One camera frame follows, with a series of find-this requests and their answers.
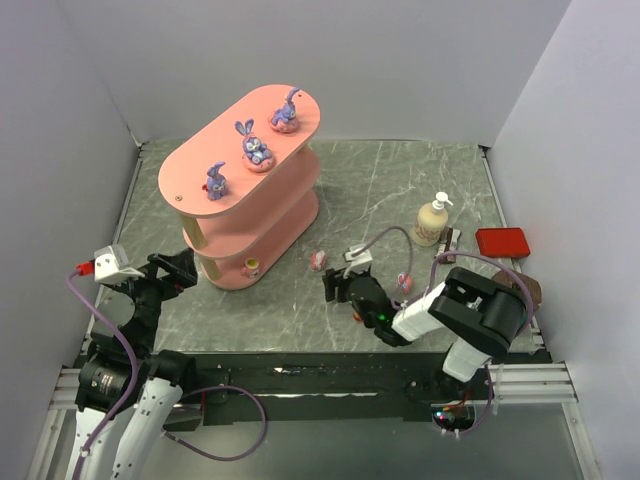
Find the pink white egg toy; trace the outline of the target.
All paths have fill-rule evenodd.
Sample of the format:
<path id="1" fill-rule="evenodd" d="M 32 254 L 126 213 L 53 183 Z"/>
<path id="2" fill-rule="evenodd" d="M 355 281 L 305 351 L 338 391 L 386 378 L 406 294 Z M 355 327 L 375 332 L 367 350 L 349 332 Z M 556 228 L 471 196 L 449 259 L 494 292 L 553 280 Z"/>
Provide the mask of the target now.
<path id="1" fill-rule="evenodd" d="M 310 258 L 310 266 L 313 271 L 322 271 L 327 263 L 327 254 L 323 250 L 314 252 Z"/>

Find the pink blue patterned egg toy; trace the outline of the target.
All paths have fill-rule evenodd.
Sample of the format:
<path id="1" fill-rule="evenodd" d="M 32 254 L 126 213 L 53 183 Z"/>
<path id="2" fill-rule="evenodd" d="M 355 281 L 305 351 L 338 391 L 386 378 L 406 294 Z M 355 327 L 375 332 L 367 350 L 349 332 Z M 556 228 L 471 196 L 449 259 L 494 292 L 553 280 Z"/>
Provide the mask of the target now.
<path id="1" fill-rule="evenodd" d="M 413 279 L 407 272 L 402 272 L 397 277 L 397 285 L 403 295 L 408 295 L 413 289 Z"/>

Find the pink toy with yellow top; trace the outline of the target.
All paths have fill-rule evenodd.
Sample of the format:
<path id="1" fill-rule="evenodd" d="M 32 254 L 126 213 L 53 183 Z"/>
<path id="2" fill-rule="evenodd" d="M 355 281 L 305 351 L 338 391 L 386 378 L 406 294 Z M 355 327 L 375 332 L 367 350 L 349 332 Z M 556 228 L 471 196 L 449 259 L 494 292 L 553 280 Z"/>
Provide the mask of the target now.
<path id="1" fill-rule="evenodd" d="M 250 279 L 258 277 L 260 275 L 260 262 L 254 257 L 247 258 L 241 274 Z"/>

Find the small purple bunny toy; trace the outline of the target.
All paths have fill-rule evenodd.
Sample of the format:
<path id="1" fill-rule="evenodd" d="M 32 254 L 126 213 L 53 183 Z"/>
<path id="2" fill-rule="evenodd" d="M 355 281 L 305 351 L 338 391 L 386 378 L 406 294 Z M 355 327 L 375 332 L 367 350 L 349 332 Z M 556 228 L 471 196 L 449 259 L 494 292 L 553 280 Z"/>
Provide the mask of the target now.
<path id="1" fill-rule="evenodd" d="M 229 193 L 226 177 L 220 172 L 224 165 L 224 161 L 219 161 L 207 170 L 207 181 L 202 189 L 209 200 L 220 200 Z"/>

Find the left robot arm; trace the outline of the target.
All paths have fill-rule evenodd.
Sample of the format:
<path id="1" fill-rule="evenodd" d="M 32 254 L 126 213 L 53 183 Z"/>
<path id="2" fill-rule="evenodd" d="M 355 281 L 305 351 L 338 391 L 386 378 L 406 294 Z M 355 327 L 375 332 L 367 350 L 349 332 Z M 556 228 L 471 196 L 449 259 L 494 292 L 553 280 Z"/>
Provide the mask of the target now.
<path id="1" fill-rule="evenodd" d="M 69 479 L 137 479 L 174 405 L 195 384 L 194 358 L 153 351 L 162 305 L 198 280 L 195 255 L 154 253 L 139 268 L 124 249 L 109 245 L 66 278 L 90 276 L 124 295 L 132 311 L 112 321 L 89 300 L 95 322 L 79 371 Z"/>

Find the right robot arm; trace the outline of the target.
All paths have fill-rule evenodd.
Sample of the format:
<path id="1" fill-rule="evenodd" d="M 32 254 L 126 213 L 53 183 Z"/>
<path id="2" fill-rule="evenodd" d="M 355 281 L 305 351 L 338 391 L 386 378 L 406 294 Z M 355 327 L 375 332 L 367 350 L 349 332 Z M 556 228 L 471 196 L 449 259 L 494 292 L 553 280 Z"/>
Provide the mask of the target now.
<path id="1" fill-rule="evenodd" d="M 442 371 L 461 383 L 469 382 L 490 359 L 506 355 L 528 318 L 520 292 L 462 267 L 398 310 L 369 270 L 329 269 L 322 280 L 326 301 L 350 304 L 364 326 L 389 346 L 408 346 L 439 329 L 453 332 L 456 339 Z"/>

